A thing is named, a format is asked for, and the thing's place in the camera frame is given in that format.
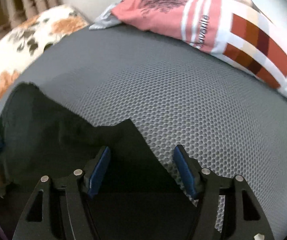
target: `floral blanket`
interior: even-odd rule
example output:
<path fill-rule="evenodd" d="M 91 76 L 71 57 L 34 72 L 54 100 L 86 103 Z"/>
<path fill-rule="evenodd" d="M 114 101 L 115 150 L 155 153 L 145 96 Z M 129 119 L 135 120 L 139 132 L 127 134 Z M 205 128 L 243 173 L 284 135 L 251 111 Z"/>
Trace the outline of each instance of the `floral blanket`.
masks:
<path fill-rule="evenodd" d="M 252 0 L 122 0 L 89 29 L 120 23 L 182 40 L 287 97 L 287 33 Z"/>
<path fill-rule="evenodd" d="M 9 32 L 0 40 L 0 98 L 46 49 L 87 25 L 88 22 L 74 8 L 60 5 L 28 19 Z"/>

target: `blue pad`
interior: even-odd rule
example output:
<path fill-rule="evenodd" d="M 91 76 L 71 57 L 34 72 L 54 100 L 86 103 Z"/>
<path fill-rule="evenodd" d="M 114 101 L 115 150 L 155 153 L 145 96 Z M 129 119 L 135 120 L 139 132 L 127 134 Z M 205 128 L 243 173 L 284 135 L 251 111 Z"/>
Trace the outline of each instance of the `blue pad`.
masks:
<path fill-rule="evenodd" d="M 197 191 L 195 189 L 195 179 L 193 174 L 191 173 L 188 164 L 185 161 L 181 151 L 178 146 L 174 149 L 174 161 L 177 165 L 178 171 L 181 176 L 181 180 L 184 183 L 187 194 L 190 195 L 193 199 L 197 198 Z"/>
<path fill-rule="evenodd" d="M 95 195 L 98 194 L 104 175 L 106 174 L 106 171 L 108 169 L 110 158 L 110 149 L 109 147 L 106 147 L 89 179 L 89 190 L 87 194 L 90 198 L 93 198 Z"/>

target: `floral pillow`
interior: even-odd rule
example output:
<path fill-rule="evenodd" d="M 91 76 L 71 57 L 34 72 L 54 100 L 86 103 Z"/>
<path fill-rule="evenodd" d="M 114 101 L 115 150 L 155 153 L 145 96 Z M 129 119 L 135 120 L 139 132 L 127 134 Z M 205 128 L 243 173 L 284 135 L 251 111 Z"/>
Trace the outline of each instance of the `floral pillow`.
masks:
<path fill-rule="evenodd" d="M 88 22 L 72 7 L 60 5 L 18 25 L 0 40 L 0 98 L 46 49 Z"/>

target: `silver rivet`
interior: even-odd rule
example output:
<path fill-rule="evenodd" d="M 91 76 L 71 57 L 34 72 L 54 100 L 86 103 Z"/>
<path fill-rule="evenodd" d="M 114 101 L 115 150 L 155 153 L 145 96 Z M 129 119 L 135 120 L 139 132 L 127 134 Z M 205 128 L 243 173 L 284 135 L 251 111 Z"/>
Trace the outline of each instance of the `silver rivet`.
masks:
<path fill-rule="evenodd" d="M 203 168 L 202 169 L 202 173 L 205 174 L 205 175 L 209 175 L 210 174 L 210 169 Z"/>
<path fill-rule="evenodd" d="M 41 182 L 47 182 L 49 177 L 47 175 L 41 177 Z"/>
<path fill-rule="evenodd" d="M 79 176 L 79 175 L 82 174 L 82 170 L 77 169 L 77 170 L 75 170 L 75 171 L 73 172 L 73 174 L 75 174 L 76 176 Z"/>
<path fill-rule="evenodd" d="M 265 240 L 265 236 L 262 234 L 256 234 L 254 240 Z"/>
<path fill-rule="evenodd" d="M 240 176 L 240 175 L 237 175 L 236 176 L 236 180 L 239 181 L 239 182 L 242 182 L 243 181 L 243 177 Z"/>

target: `gray cushion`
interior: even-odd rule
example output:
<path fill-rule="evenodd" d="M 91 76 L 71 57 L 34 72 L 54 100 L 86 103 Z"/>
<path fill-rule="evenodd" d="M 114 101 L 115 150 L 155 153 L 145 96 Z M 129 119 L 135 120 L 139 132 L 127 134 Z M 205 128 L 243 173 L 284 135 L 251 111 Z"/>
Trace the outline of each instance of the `gray cushion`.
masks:
<path fill-rule="evenodd" d="M 287 235 L 287 100 L 255 78 L 182 41 L 123 25 L 70 35 L 15 84 L 23 81 L 93 125 L 131 118 L 179 182 L 176 144 L 219 175 L 243 175 L 276 240 Z M 221 198 L 218 229 L 223 208 Z"/>

